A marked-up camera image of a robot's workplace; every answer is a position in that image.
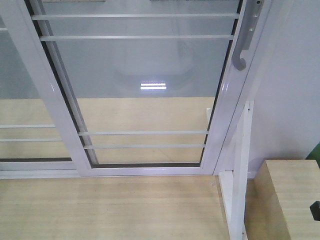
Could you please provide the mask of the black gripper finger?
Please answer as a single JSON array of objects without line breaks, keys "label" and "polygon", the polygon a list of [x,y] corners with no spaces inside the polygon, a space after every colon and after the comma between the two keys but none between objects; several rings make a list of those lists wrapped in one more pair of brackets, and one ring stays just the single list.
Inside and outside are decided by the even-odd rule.
[{"label": "black gripper finger", "polygon": [[315,221],[320,221],[320,201],[315,201],[309,207],[312,217]]}]

